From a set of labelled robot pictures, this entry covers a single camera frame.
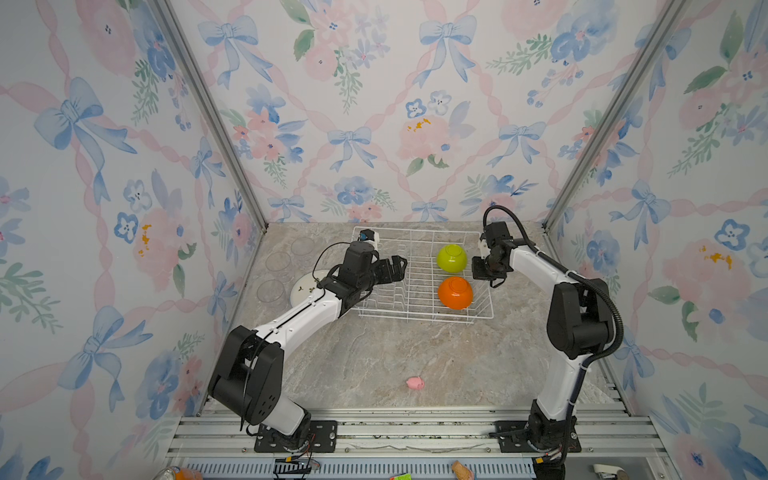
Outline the watermelon pattern plate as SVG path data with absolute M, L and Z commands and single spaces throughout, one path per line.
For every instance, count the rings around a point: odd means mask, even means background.
M 324 290 L 318 286 L 318 282 L 328 274 L 327 270 L 319 270 L 315 273 L 307 273 L 300 277 L 291 288 L 289 301 L 291 307 L 312 300 L 316 301 L 324 294 Z

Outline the clear glass cup back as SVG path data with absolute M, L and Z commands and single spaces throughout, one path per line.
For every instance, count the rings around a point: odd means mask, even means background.
M 269 272 L 283 275 L 289 271 L 291 263 L 292 256 L 290 254 L 286 252 L 275 252 L 267 257 L 265 266 Z

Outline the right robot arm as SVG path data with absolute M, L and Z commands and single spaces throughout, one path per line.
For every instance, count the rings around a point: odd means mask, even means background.
M 486 223 L 480 246 L 483 254 L 472 258 L 474 279 L 496 288 L 509 273 L 519 273 L 550 296 L 545 330 L 554 355 L 525 432 L 538 451 L 565 450 L 589 366 L 623 341 L 610 296 L 603 285 L 567 269 L 531 240 L 513 237 L 504 222 Z

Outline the lime green bowl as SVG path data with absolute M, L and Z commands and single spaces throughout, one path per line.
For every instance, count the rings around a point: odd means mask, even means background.
M 444 245 L 437 254 L 437 266 L 450 274 L 462 272 L 468 262 L 467 253 L 464 248 L 458 244 Z

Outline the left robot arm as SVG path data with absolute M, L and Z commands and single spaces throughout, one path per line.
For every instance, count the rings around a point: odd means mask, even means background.
M 285 360 L 322 327 L 366 300 L 375 287 L 402 281 L 408 261 L 382 257 L 373 232 L 346 242 L 343 262 L 283 315 L 255 329 L 234 328 L 226 337 L 208 395 L 237 414 L 241 425 L 264 427 L 289 450 L 310 441 L 311 413 L 283 394 Z

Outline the orange bowl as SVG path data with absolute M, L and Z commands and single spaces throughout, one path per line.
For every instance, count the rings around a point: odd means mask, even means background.
M 464 310 L 471 306 L 474 293 L 470 283 L 463 277 L 446 278 L 438 287 L 438 299 L 451 310 Z

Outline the clear glass cup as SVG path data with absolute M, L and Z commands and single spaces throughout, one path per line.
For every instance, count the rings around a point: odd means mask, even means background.
M 284 284 L 275 279 L 266 280 L 256 290 L 257 299 L 262 303 L 273 303 L 280 300 L 285 294 Z
M 295 256 L 307 256 L 313 253 L 315 241 L 309 237 L 300 237 L 291 244 L 291 253 Z
M 265 266 L 269 272 L 283 275 L 289 271 L 291 263 L 292 256 L 290 254 L 286 252 L 275 252 L 267 257 Z

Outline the clear glass cup front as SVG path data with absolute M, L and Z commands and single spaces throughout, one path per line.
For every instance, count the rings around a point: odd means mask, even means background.
M 300 237 L 291 244 L 291 253 L 295 256 L 307 256 L 313 253 L 315 241 L 309 237 Z

